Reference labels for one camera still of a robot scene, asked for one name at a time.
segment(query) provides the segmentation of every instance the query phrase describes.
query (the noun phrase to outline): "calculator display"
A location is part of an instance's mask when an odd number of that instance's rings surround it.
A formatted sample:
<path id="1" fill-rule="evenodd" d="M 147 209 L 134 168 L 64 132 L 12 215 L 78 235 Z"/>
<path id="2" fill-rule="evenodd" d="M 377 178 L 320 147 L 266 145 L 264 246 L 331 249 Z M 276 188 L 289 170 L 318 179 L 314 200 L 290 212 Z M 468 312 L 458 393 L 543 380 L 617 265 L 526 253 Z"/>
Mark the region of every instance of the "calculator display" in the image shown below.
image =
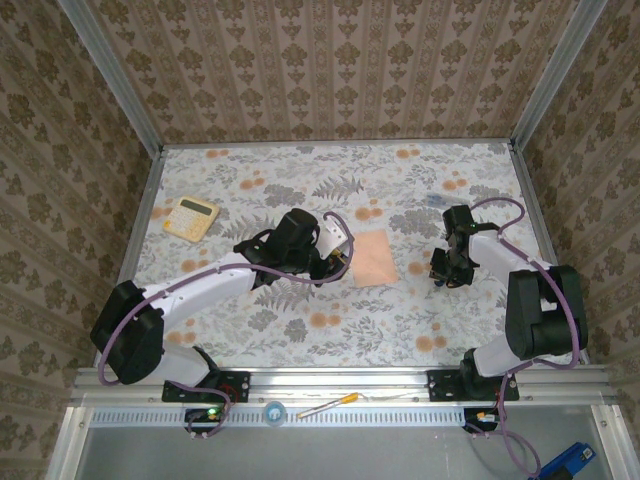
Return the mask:
<path id="1" fill-rule="evenodd" d="M 200 205 L 199 203 L 195 203 L 187 199 L 182 200 L 180 202 L 180 205 L 190 210 L 194 210 L 198 213 L 202 213 L 204 215 L 211 215 L 211 212 L 212 212 L 212 210 L 209 207 L 205 207 L 204 205 Z"/>

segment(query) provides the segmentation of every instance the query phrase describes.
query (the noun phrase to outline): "blue device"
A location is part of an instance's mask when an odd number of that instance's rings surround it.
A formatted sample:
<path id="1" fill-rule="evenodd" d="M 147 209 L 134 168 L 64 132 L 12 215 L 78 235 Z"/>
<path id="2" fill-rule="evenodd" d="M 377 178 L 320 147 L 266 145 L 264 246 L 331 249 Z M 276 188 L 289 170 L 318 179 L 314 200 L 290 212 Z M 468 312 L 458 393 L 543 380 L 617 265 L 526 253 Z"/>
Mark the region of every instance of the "blue device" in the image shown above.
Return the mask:
<path id="1" fill-rule="evenodd" d="M 540 470 L 540 480 L 571 480 L 596 457 L 588 443 L 576 442 Z"/>

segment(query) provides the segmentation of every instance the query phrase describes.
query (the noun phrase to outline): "gray floor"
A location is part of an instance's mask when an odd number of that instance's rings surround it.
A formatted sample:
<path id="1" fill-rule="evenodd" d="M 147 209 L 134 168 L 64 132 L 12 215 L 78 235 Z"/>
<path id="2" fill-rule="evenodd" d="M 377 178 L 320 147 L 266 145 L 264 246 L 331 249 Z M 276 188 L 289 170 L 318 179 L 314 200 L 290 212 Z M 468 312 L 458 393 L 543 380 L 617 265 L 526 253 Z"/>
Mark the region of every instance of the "gray floor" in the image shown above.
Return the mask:
<path id="1" fill-rule="evenodd" d="M 576 477 L 611 474 L 589 408 L 515 408 L 510 429 L 543 465 L 574 442 L 598 455 Z M 167 428 L 92 429 L 80 479 L 523 479 L 499 439 L 451 428 L 229 428 L 205 441 Z"/>

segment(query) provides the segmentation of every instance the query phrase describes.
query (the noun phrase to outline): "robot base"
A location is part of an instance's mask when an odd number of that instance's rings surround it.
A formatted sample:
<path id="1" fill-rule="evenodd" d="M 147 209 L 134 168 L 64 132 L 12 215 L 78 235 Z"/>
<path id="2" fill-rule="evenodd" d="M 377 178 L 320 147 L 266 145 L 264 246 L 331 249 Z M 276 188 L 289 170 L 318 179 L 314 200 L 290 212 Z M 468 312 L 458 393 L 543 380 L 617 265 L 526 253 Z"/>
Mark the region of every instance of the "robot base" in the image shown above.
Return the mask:
<path id="1" fill-rule="evenodd" d="M 471 349 L 464 354 L 458 370 L 429 370 L 429 399 L 432 402 L 494 402 L 498 398 L 502 376 L 482 377 L 476 370 Z M 505 400 L 519 400 L 515 376 L 505 391 Z"/>

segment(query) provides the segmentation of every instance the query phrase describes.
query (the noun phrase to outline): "cable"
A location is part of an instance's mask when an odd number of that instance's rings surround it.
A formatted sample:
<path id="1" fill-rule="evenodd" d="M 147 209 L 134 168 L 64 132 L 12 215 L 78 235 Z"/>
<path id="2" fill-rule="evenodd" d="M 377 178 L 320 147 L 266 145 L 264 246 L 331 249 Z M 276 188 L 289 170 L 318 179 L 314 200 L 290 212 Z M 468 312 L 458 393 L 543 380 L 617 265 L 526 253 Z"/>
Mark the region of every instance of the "cable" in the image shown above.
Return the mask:
<path id="1" fill-rule="evenodd" d="M 113 333 L 111 334 L 111 337 L 109 337 L 109 340 L 107 341 L 107 344 L 105 345 L 104 350 L 102 351 L 102 355 L 100 356 L 100 361 L 98 362 L 98 379 L 100 380 L 100 383 L 105 386 L 113 386 L 113 385 L 120 384 L 119 380 L 114 380 L 114 381 L 107 380 L 107 378 L 105 377 L 105 368 L 107 365 L 107 359 L 109 358 L 109 354 L 111 353 L 111 349 L 113 348 L 113 345 L 115 344 L 118 336 L 122 333 L 122 330 L 124 330 L 127 324 L 135 317 L 135 315 L 144 307 L 151 304 L 152 302 L 155 302 L 160 298 L 164 298 L 167 296 L 167 294 L 173 293 L 176 290 L 186 285 L 189 285 L 190 283 L 195 282 L 196 280 L 200 280 L 201 278 L 205 278 L 210 275 L 219 274 L 227 270 L 235 270 L 238 268 L 248 268 L 254 271 L 266 272 L 272 275 L 277 275 L 281 278 L 289 279 L 292 282 L 306 283 L 311 285 L 322 285 L 324 283 L 330 283 L 340 279 L 347 272 L 347 270 L 349 269 L 349 266 L 351 265 L 351 260 L 353 259 L 353 253 L 354 253 L 354 238 L 353 238 L 353 235 L 351 235 L 351 231 L 349 230 L 349 227 L 347 226 L 346 222 L 340 215 L 338 215 L 335 212 L 326 212 L 322 218 L 326 219 L 328 216 L 335 218 L 338 221 L 338 223 L 340 223 L 340 227 L 342 228 L 345 235 L 347 236 L 347 243 L 349 245 L 349 256 L 347 257 L 343 267 L 340 269 L 339 272 L 327 278 L 323 278 L 320 280 L 312 280 L 307 278 L 299 278 L 294 275 L 280 272 L 273 268 L 263 267 L 262 265 L 253 265 L 250 263 L 230 263 L 227 265 L 222 265 L 220 267 L 210 268 L 209 270 L 205 270 L 203 272 L 200 272 L 188 278 L 185 278 L 184 280 L 174 285 L 171 285 L 170 287 L 167 287 L 164 290 L 160 290 L 159 292 L 151 295 L 149 298 L 145 298 L 142 302 L 137 304 L 133 309 L 131 309 L 129 313 L 127 313 L 124 316 L 124 318 L 120 321 L 118 326 L 114 329 Z M 225 413 L 223 415 L 226 416 L 226 410 L 228 410 L 229 408 L 228 405 L 230 405 L 230 402 L 231 402 L 231 400 L 229 399 L 229 396 L 226 393 L 221 392 L 220 390 L 212 389 L 212 388 L 187 387 L 186 385 L 183 385 L 178 382 L 171 382 L 171 383 L 173 383 L 178 388 L 181 388 L 183 390 L 187 390 L 191 392 L 199 392 L 199 393 L 214 393 L 216 395 L 223 397 L 225 399 L 225 409 L 224 409 Z M 215 428 L 213 428 L 205 438 L 208 438 L 211 435 L 215 435 L 218 432 L 219 428 L 222 426 L 222 423 L 224 423 L 224 416 L 221 419 L 221 421 L 218 423 L 218 425 Z M 189 433 L 192 433 L 191 424 L 193 423 L 193 420 L 195 420 L 195 418 L 190 419 L 190 422 L 188 424 L 187 430 L 189 431 Z"/>
<path id="2" fill-rule="evenodd" d="M 533 360 L 529 360 L 528 362 L 525 362 L 515 368 L 512 368 L 511 370 L 509 370 L 507 373 L 505 373 L 504 377 L 502 378 L 502 384 L 500 386 L 500 396 L 498 397 L 498 401 L 497 401 L 497 408 L 498 408 L 498 422 L 500 423 L 500 430 L 496 430 L 494 432 L 482 432 L 479 428 L 477 428 L 475 425 L 472 424 L 467 424 L 469 425 L 471 428 L 480 431 L 481 433 L 485 433 L 485 435 L 488 437 L 489 435 L 501 435 L 503 440 L 504 440 L 504 444 L 505 447 L 507 449 L 507 452 L 509 453 L 509 456 L 511 457 L 511 461 L 513 461 L 513 463 L 525 474 L 527 474 L 530 477 L 533 478 L 537 478 L 540 475 L 540 470 L 542 468 L 542 464 L 540 462 L 540 456 L 538 455 L 538 452 L 536 452 L 536 450 L 533 448 L 533 445 L 531 445 L 524 437 L 522 437 L 521 435 L 515 433 L 515 432 L 511 432 L 509 430 L 507 430 L 507 413 L 506 413 L 506 408 L 504 405 L 504 401 L 505 401 L 505 394 L 506 394 L 506 389 L 507 389 L 507 384 L 509 382 L 509 377 L 511 377 L 512 375 L 514 375 L 517 372 L 520 372 L 526 368 L 529 368 L 531 365 L 533 365 L 534 363 L 540 363 L 543 365 L 547 365 L 549 367 L 553 367 L 556 368 L 558 370 L 568 370 L 571 369 L 573 367 L 575 367 L 579 361 L 580 361 L 580 340 L 578 337 L 578 328 L 576 327 L 576 323 L 575 323 L 575 319 L 573 317 L 573 313 L 571 312 L 571 308 L 569 307 L 569 303 L 567 302 L 567 299 L 565 298 L 564 294 L 562 293 L 562 291 L 560 290 L 560 287 L 558 287 L 558 284 L 553 280 L 553 278 L 551 278 L 551 276 L 549 275 L 549 273 L 544 269 L 544 267 L 542 265 L 540 265 L 540 263 L 538 263 L 536 260 L 533 260 L 529 257 L 529 255 L 527 255 L 525 252 L 523 252 L 522 250 L 520 250 L 518 247 L 516 247 L 515 245 L 511 244 L 510 242 L 508 242 L 503 235 L 503 232 L 509 228 L 511 225 L 514 225 L 516 223 L 518 223 L 520 220 L 522 220 L 525 216 L 525 208 L 524 206 L 518 202 L 517 200 L 513 199 L 513 198 L 509 198 L 509 197 L 492 197 L 492 198 L 487 198 L 485 200 L 481 200 L 480 202 L 476 203 L 475 205 L 473 205 L 471 207 L 471 210 L 490 203 L 490 202 L 497 202 L 497 201 L 503 201 L 503 202 L 508 202 L 511 203 L 513 205 L 516 205 L 519 209 L 520 209 L 520 215 L 518 215 L 517 218 L 510 220 L 509 222 L 505 223 L 504 225 L 502 225 L 499 229 L 498 229 L 498 241 L 500 242 L 500 244 L 502 244 L 507 250 L 509 250 L 510 252 L 514 253 L 515 255 L 517 255 L 518 257 L 522 258 L 524 261 L 526 261 L 527 263 L 529 263 L 531 266 L 533 266 L 538 272 L 540 272 L 540 275 L 542 275 L 542 277 L 545 279 L 545 281 L 549 284 L 549 286 L 551 287 L 551 289 L 553 290 L 553 293 L 556 295 L 556 297 L 558 298 L 558 302 L 560 303 L 560 306 L 562 307 L 562 310 L 564 311 L 564 314 L 567 318 L 567 323 L 569 325 L 569 332 L 571 333 L 571 361 L 568 364 L 561 364 L 561 363 L 555 363 L 555 362 L 550 362 L 548 360 L 544 360 L 542 358 L 536 358 Z M 533 456 L 536 460 L 536 470 L 534 472 L 529 472 L 527 470 L 527 467 L 520 462 L 520 460 L 516 457 L 512 447 L 511 447 L 511 442 L 509 442 L 509 437 L 514 438 L 516 440 L 518 440 L 520 443 L 523 443 L 524 445 L 526 445 L 526 447 L 533 453 Z"/>

